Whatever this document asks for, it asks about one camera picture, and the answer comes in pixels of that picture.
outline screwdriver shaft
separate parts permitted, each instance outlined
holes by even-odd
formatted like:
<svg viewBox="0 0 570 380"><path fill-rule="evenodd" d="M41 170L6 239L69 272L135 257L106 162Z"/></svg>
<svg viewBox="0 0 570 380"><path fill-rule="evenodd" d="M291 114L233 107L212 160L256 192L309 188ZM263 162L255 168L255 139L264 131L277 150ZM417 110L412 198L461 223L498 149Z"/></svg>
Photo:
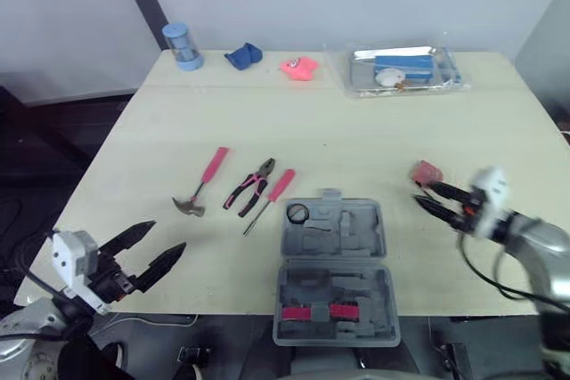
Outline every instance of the screwdriver shaft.
<svg viewBox="0 0 570 380"><path fill-rule="evenodd" d="M268 200L267 202L265 202L265 205L263 208L261 208L261 210L257 213L256 218L254 218L251 223L249 224L249 226L247 227L247 229L245 229L245 231L243 232L243 236L247 236L248 233L251 232L251 230L253 229L253 227L256 225L257 220L259 219L259 217L261 217L261 214L264 213L264 210L269 206L269 204L271 204L271 200Z"/></svg>

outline pink hammer handle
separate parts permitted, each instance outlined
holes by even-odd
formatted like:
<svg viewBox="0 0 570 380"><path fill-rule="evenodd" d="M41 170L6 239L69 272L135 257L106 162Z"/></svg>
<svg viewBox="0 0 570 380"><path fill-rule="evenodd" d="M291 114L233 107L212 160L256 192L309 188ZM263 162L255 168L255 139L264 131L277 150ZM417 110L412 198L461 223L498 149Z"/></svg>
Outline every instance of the pink hammer handle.
<svg viewBox="0 0 570 380"><path fill-rule="evenodd" d="M222 164L222 161L224 160L225 155L228 154L228 151L230 151L230 149L227 147L217 148L217 152L214 155L214 158L210 161L208 168L206 168L206 171L204 171L204 174L202 175L203 182L209 182L212 178L214 178L217 169Z"/></svg>
<svg viewBox="0 0 570 380"><path fill-rule="evenodd" d="M279 179L277 184L275 184L275 187L273 187L271 193L267 198L272 202L277 201L277 198L281 196L282 192L285 191L285 189L287 189L287 186L289 186L289 183L291 182L291 180L293 180L293 177L295 177L294 169L288 169L287 171L285 171L285 174L281 176L281 178Z"/></svg>

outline pink toy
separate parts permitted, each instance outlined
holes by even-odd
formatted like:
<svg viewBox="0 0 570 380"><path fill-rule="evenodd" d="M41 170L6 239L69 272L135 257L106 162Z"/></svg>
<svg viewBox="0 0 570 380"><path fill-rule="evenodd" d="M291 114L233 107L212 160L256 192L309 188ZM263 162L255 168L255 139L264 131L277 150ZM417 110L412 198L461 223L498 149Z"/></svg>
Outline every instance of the pink toy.
<svg viewBox="0 0 570 380"><path fill-rule="evenodd" d="M309 57L300 57L281 64L281 70L293 80L312 80L313 70L317 67L319 67L319 63Z"/></svg>

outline screwdriver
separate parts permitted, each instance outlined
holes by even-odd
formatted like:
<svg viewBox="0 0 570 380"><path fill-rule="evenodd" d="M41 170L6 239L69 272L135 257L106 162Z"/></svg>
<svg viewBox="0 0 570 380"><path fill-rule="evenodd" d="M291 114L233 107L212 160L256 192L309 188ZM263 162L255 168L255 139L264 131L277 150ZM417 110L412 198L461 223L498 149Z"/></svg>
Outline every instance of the screwdriver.
<svg viewBox="0 0 570 380"><path fill-rule="evenodd" d="M277 184L275 184L275 187L273 187L273 189L271 190L269 196L267 196L267 202L265 202L264 207L261 208L261 211L257 213L256 218L253 219L253 221L249 224L247 229L245 229L245 231L243 232L243 236L247 236L248 233L251 232L253 227L256 225L257 220L259 219L259 217L261 217L261 214L264 213L264 210L269 206L269 204L271 204L272 202L277 202L277 198L281 196L282 192L285 191L285 189L287 189L287 186L289 186L289 183L291 182L291 180L293 180L293 177L295 177L294 169L288 169L287 171L285 171L285 173L281 176Z"/></svg>

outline clear plastic box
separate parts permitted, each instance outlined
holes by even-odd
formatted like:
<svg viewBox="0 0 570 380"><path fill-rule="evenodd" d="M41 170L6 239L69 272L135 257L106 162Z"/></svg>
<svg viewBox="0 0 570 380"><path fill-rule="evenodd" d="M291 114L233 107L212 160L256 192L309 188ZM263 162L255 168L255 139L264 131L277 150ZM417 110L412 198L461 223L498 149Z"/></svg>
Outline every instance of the clear plastic box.
<svg viewBox="0 0 570 380"><path fill-rule="evenodd" d="M452 51L437 46L325 48L344 93L356 99L442 93L467 88Z"/></svg>

